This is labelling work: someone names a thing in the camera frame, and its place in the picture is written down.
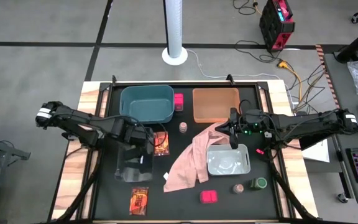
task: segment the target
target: pink towel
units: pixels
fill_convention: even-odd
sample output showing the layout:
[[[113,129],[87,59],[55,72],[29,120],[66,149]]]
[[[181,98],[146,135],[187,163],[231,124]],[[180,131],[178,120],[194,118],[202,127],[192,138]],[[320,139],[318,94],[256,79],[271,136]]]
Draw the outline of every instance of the pink towel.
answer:
[[[192,188],[196,179],[200,183],[208,180],[206,149],[212,144],[229,144],[228,135],[215,131],[215,127],[221,124],[212,124],[193,138],[193,143],[173,163],[164,192]]]

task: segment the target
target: orange translucent bin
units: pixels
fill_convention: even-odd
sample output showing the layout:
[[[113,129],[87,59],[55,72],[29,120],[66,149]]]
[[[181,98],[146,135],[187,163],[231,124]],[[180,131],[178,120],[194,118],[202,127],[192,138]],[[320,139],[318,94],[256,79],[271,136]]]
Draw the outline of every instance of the orange translucent bin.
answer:
[[[240,95],[237,88],[195,88],[193,115],[197,123],[225,122],[230,108],[239,111]]]

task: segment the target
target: pole base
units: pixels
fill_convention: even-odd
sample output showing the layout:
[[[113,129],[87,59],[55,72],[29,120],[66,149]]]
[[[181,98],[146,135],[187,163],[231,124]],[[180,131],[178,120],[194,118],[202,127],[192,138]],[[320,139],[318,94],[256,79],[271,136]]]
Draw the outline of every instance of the pole base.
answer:
[[[181,65],[187,60],[187,50],[182,47],[179,57],[171,58],[168,54],[168,48],[166,48],[162,52],[162,60],[169,65]]]

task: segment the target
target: green can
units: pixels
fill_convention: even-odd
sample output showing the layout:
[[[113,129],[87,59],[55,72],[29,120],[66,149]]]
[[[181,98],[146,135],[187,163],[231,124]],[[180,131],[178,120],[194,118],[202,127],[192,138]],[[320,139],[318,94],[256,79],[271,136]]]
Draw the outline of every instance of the green can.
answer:
[[[263,177],[252,179],[251,188],[254,190],[264,189],[267,186],[267,181]]]

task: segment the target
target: snack package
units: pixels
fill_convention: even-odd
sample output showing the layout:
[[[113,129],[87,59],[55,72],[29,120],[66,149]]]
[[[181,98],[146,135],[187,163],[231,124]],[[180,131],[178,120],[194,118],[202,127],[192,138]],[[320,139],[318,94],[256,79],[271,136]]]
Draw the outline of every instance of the snack package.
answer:
[[[169,155],[169,143],[168,143],[168,132],[160,131],[154,133],[154,156],[164,156]]]
[[[131,195],[130,215],[146,215],[148,187],[134,187]]]

